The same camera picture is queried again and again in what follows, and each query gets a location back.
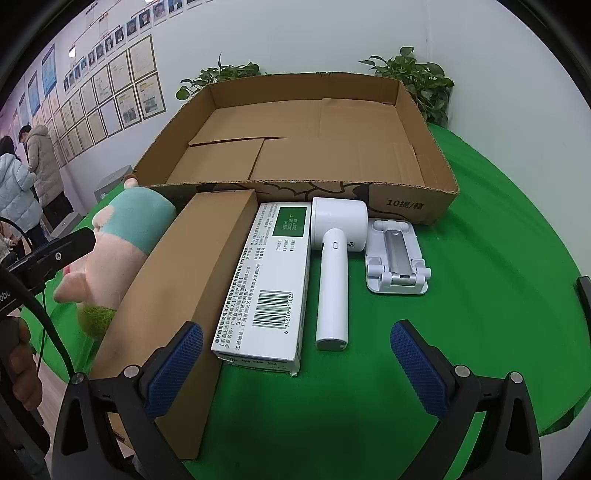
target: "silver metal bar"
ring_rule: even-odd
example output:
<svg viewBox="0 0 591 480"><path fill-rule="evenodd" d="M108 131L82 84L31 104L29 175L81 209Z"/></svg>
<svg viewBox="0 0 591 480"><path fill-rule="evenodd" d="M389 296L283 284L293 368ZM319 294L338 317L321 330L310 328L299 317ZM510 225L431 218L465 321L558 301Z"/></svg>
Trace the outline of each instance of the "silver metal bar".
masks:
<svg viewBox="0 0 591 480"><path fill-rule="evenodd" d="M388 265L390 272L397 273L400 276L411 276L413 268L408 257L408 250L404 237L399 230L386 230L384 232L386 242L386 253L388 255Z"/></svg>

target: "open cardboard tray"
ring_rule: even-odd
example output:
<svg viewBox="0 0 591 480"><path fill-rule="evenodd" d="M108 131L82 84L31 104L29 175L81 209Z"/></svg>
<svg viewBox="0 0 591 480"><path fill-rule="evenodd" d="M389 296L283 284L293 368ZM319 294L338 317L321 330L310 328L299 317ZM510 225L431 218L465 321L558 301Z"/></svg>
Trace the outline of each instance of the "open cardboard tray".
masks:
<svg viewBox="0 0 591 480"><path fill-rule="evenodd" d="M433 223L458 193L406 88L351 73L251 77L205 87L135 169L185 202L255 190L259 201L363 200L370 216Z"/></svg>
<svg viewBox="0 0 591 480"><path fill-rule="evenodd" d="M349 73L205 87L163 129L135 174L179 215L126 293L90 374L112 377L142 365L184 322L201 325L204 351L169 413L157 419L183 460L199 453L221 365L210 346L258 203L360 199L370 216L432 223L458 193L406 89ZM127 441L121 421L112 423Z"/></svg>

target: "white handheld device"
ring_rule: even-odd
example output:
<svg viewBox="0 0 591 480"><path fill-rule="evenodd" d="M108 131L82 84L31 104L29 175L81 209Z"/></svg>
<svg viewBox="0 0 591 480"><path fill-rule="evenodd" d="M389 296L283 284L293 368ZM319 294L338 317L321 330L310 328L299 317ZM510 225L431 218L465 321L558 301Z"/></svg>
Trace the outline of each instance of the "white handheld device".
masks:
<svg viewBox="0 0 591 480"><path fill-rule="evenodd" d="M365 248L368 210L359 200L316 197L312 201L310 241L322 250L316 346L343 350L349 341L347 252Z"/></svg>

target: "green hair plush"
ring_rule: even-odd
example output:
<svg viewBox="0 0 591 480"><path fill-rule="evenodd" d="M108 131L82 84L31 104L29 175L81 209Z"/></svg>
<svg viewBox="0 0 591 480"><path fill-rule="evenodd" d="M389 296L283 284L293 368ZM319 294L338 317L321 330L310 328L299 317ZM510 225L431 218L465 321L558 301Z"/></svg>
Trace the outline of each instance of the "green hair plush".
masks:
<svg viewBox="0 0 591 480"><path fill-rule="evenodd" d="M79 304L78 321L101 340L135 276L176 217L172 203L135 178L92 219L92 252L64 268L53 293L59 303Z"/></svg>

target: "cardboard box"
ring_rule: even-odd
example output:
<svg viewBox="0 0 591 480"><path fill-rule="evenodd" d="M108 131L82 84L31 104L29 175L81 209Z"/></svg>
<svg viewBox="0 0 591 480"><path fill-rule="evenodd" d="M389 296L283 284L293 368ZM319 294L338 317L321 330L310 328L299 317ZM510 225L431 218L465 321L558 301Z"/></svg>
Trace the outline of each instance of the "cardboard box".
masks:
<svg viewBox="0 0 591 480"><path fill-rule="evenodd" d="M311 203L261 203L217 325L212 352L231 365L300 371Z"/></svg>
<svg viewBox="0 0 591 480"><path fill-rule="evenodd" d="M260 202L363 200L370 216L433 223L458 193L406 88L351 73L252 77L205 87L138 163L139 182L182 203L254 189Z"/></svg>
<svg viewBox="0 0 591 480"><path fill-rule="evenodd" d="M211 345L257 198L358 199L370 216L432 223L458 193L403 85L350 73L209 85L162 130L135 174L180 214L127 292L93 378L143 364L186 320L198 322ZM206 348L170 412L157 420L181 459L198 455L219 368ZM129 443L119 419L112 423Z"/></svg>
<svg viewBox="0 0 591 480"><path fill-rule="evenodd" d="M90 372L115 377L127 365L142 365L184 322L198 323L203 352L168 414L156 421L180 459L199 452L221 365L210 345L257 208L252 190L195 195L131 284ZM111 423L131 446L120 419Z"/></svg>

